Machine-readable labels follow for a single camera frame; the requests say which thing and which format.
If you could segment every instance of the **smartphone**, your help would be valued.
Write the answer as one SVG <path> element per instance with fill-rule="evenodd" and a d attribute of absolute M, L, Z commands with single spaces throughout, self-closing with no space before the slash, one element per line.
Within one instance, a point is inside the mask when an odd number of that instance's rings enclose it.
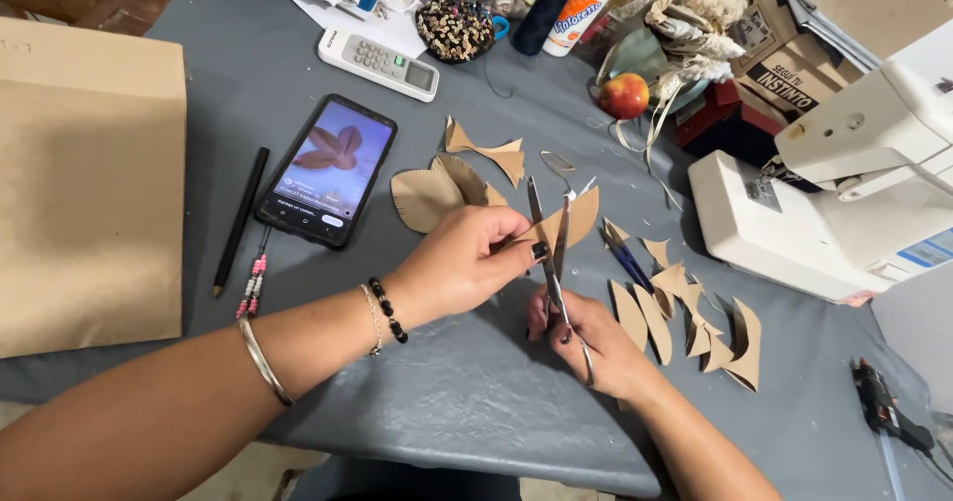
<path fill-rule="evenodd" d="M 268 183 L 256 217 L 329 248 L 345 247 L 397 134 L 392 119 L 327 95 Z"/>

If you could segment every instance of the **black pencil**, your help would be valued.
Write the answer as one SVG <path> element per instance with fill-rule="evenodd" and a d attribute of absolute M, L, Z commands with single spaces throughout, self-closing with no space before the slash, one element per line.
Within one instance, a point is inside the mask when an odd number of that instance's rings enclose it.
<path fill-rule="evenodd" d="M 245 195 L 241 198 L 241 204 L 238 205 L 238 213 L 235 214 L 235 221 L 232 224 L 232 232 L 229 233 L 229 241 L 225 244 L 225 251 L 222 252 L 222 260 L 218 262 L 218 271 L 215 272 L 215 283 L 212 284 L 211 294 L 215 298 L 222 294 L 222 287 L 232 272 L 232 263 L 235 254 L 238 252 L 238 243 L 241 242 L 242 232 L 245 231 L 245 222 L 248 221 L 248 214 L 252 212 L 252 204 L 255 202 L 255 192 L 258 191 L 258 182 L 261 181 L 261 175 L 265 172 L 265 162 L 268 161 L 267 147 L 258 149 L 258 155 L 255 158 L 255 166 L 252 167 L 252 176 L 248 178 L 248 184 L 245 185 Z"/>

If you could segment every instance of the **apple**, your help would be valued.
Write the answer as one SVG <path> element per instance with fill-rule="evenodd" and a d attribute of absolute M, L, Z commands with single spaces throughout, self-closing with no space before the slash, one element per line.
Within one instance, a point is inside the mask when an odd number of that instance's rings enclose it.
<path fill-rule="evenodd" d="M 615 119 L 639 117 L 649 105 L 649 87 L 645 80 L 634 72 L 617 74 L 602 84 L 599 107 Z"/>

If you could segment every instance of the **spool of thread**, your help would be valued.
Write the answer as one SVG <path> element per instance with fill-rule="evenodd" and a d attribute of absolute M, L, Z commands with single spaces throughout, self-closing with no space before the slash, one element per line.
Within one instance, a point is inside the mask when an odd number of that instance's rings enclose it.
<path fill-rule="evenodd" d="M 538 55 L 566 1 L 537 0 L 513 34 L 513 48 L 522 55 Z"/>

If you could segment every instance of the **gray tablecloth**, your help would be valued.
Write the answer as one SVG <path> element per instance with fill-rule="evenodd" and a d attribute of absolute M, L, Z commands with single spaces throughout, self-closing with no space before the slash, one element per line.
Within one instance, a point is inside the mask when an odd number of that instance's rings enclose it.
<path fill-rule="evenodd" d="M 423 104 L 319 61 L 312 47 L 320 33 L 289 0 L 173 0 L 149 33 L 182 43 L 193 77 L 184 233 L 187 335 L 232 323 L 260 224 L 248 227 L 221 300 L 212 300 L 211 280 L 259 145 L 272 148 L 273 168 L 316 99 L 326 93 L 342 93 L 400 127 L 351 247 L 333 252 L 272 235 L 262 302 L 267 313 L 383 275 L 410 253 L 420 235 L 400 222 L 388 181 L 401 170 L 428 165 L 445 117 L 452 115 L 478 145 L 523 138 L 526 171 L 542 187 L 546 214 L 557 208 L 563 186 L 546 170 L 541 150 L 561 153 L 577 166 L 571 178 L 577 190 L 598 177 L 601 215 L 633 236 L 671 239 L 671 260 L 684 260 L 722 300 L 738 297 L 758 313 L 763 323 L 759 393 L 722 372 L 701 374 L 696 360 L 685 359 L 678 352 L 685 342 L 681 315 L 669 324 L 677 352 L 663 372 L 787 499 L 888 498 L 885 467 L 862 420 L 847 362 L 851 355 L 865 356 L 884 370 L 902 409 L 920 423 L 926 421 L 928 402 L 923 381 L 885 349 L 869 309 L 831 305 L 710 259 L 691 201 L 680 196 L 684 213 L 669 208 L 641 155 L 613 143 L 607 126 L 590 126 L 606 120 L 587 98 L 591 68 L 572 57 L 520 56 L 502 41 L 477 63 L 440 66 L 437 99 Z M 512 98 L 491 92 L 483 63 L 497 89 L 514 90 Z M 488 159 L 476 153 L 461 157 L 511 205 L 528 213 L 525 183 L 514 190 Z M 687 156 L 662 144 L 653 160 L 661 177 L 688 194 Z M 630 245 L 643 267 L 650 267 L 647 252 L 635 241 Z M 565 264 L 567 287 L 607 304 L 607 279 L 627 278 L 595 231 L 569 250 Z M 622 494 L 655 496 L 668 490 L 658 454 L 637 417 L 620 413 L 611 399 L 579 385 L 547 345 L 524 341 L 524 305 L 541 282 L 535 269 L 475 311 L 431 324 L 415 332 L 408 345 L 388 347 L 376 359 L 345 367 L 268 427 L 263 438 Z M 704 301 L 701 310 L 729 330 L 725 316 Z M 0 399 L 39 403 L 166 344 L 0 361 Z M 909 498 L 949 495 L 910 449 L 894 446 Z"/>

